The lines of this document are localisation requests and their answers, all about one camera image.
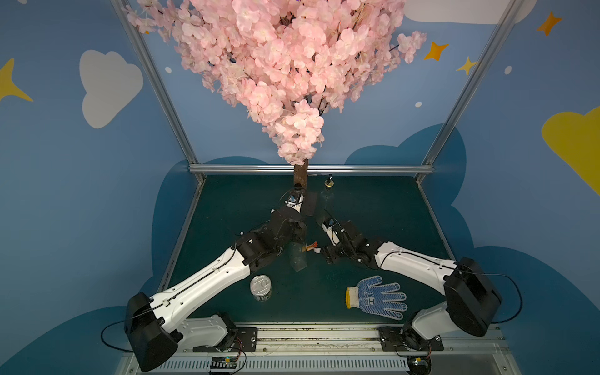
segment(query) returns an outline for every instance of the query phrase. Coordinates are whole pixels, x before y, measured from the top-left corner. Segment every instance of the glove cuff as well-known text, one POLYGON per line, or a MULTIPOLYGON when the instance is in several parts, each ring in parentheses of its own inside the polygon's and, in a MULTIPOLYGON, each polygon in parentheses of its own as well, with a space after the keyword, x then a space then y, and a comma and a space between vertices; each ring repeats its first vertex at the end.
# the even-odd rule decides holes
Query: glove cuff
POLYGON ((346 307, 353 308, 359 307, 358 305, 358 287, 348 287, 346 288, 346 307))

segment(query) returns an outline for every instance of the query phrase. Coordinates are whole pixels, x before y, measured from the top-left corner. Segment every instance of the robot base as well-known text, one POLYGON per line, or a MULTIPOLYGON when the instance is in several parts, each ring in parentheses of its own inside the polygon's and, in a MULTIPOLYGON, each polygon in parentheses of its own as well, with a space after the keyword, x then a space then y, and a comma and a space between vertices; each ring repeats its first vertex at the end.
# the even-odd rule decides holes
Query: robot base
POLYGON ((441 352, 444 350, 444 345, 439 336, 431 340, 423 340, 419 346, 424 346, 423 349, 415 349, 414 343, 407 340, 406 335, 402 333, 400 327, 379 327, 379 340, 381 341, 381 349, 384 352, 409 352, 413 350, 429 350, 431 346, 432 352, 441 352))
MULTIPOLYGON (((238 332, 235 338, 240 339, 242 341, 242 350, 246 353, 251 353, 256 351, 256 335, 258 333, 258 329, 256 327, 243 327, 238 328, 238 332)), ((225 349, 224 347, 206 347, 206 346, 197 346, 193 349, 194 353, 229 353, 229 352, 237 352, 238 344, 236 340, 233 341, 233 345, 229 345, 228 347, 233 347, 232 349, 225 349)))

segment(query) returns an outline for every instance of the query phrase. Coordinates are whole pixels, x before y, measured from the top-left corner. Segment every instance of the dark green tabletop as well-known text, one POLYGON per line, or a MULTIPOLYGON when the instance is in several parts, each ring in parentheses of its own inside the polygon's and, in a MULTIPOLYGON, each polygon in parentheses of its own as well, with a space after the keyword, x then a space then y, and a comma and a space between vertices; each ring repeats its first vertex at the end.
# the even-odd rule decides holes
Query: dark green tabletop
MULTIPOLYGON (((324 176, 311 176, 310 191, 320 192, 324 176)), ((378 236, 397 245, 435 257, 447 258, 427 206, 412 177, 335 176, 333 215, 352 220, 367 238, 378 236)), ((240 232, 269 220, 271 209, 292 187, 291 176, 208 176, 185 242, 171 277, 170 286, 215 260, 232 246, 240 232)), ((307 243, 327 243, 327 237, 308 218, 307 243)), ((191 317, 206 317, 219 311, 234 322, 393 322, 391 319, 347 309, 346 288, 374 275, 383 282, 400 284, 409 306, 404 318, 414 311, 443 301, 437 291, 403 275, 374 271, 344 259, 328 265, 320 254, 307 254, 308 266, 295 272, 289 255, 258 271, 271 278, 273 294, 256 301, 250 293, 253 276, 231 285, 196 310, 191 317)))

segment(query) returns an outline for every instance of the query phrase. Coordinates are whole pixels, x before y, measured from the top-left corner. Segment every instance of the blue dotted glove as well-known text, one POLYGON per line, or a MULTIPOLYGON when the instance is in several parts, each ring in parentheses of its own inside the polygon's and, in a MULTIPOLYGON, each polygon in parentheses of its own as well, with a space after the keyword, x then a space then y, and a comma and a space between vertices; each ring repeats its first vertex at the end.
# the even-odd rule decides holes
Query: blue dotted glove
POLYGON ((385 316, 401 320, 408 306, 398 301, 405 301, 405 293, 394 293, 400 290, 400 284, 392 283, 379 285, 383 282, 381 276, 373 276, 359 281, 355 287, 346 289, 346 306, 358 307, 368 314, 385 316))

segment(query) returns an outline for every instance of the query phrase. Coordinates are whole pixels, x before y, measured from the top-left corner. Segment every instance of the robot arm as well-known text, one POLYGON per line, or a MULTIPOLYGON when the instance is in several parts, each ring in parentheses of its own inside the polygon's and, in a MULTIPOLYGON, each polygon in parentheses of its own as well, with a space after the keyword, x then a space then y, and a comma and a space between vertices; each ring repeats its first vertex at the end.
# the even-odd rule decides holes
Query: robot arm
POLYGON ((125 333, 142 371, 150 371, 167 359, 179 345, 230 346, 235 326, 214 315, 190 327, 185 319, 231 284, 266 267, 289 242, 304 243, 306 226, 300 214, 305 191, 296 187, 286 205, 271 212, 271 219, 251 230, 208 266, 181 283, 148 297, 133 296, 125 314, 125 333))
POLYGON ((369 268, 408 276, 446 296, 445 302, 416 312, 404 324, 401 339, 410 349, 423 350, 435 336, 459 329, 484 336, 502 303, 500 293, 472 259, 455 262, 417 253, 393 242, 367 240, 350 221, 323 225, 323 229, 332 242, 321 250, 328 263, 348 257, 369 268))

